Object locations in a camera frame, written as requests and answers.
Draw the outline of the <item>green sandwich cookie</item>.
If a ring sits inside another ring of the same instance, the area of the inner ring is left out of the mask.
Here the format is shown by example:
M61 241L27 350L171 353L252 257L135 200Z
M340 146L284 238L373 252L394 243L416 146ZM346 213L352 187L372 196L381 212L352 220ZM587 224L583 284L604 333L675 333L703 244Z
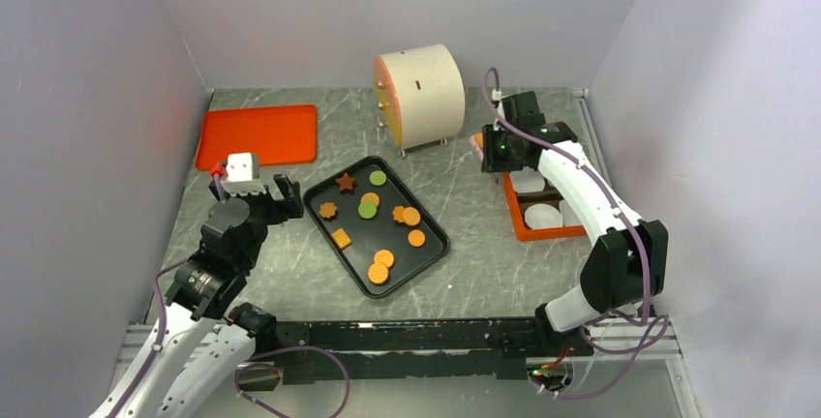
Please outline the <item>green sandwich cookie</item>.
M357 207L358 215L363 220L373 219L379 211L378 205L370 200L361 201Z

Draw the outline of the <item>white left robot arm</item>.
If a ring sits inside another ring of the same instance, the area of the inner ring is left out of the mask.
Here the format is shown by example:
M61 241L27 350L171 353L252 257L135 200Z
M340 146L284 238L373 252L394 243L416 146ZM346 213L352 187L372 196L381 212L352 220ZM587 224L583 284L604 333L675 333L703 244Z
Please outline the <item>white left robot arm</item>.
M152 335L94 416L154 417L170 409L174 381L245 287L268 228L304 214L299 184L283 174L273 180L280 199L257 178L213 179L211 192L226 197L211 207L197 250L169 266L171 286L154 293L159 309Z

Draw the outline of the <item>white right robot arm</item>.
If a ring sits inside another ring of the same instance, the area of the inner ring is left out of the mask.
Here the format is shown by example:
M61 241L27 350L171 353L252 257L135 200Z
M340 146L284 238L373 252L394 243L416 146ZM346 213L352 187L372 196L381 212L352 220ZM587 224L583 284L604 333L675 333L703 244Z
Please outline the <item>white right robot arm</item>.
M548 123L534 92L485 92L496 120L482 129L483 171L538 172L568 203L592 244L578 283L548 302L532 328L534 347L554 355L569 331L628 304L649 306L664 288L669 233L621 200L564 123Z

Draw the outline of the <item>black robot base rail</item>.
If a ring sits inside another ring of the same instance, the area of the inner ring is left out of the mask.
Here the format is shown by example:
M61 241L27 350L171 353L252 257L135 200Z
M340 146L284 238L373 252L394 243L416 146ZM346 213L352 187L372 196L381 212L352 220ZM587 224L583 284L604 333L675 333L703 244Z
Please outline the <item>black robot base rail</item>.
M260 360L279 368L286 385L474 375L518 380L538 366L593 354L578 333L557 333L534 316L269 321L256 337Z

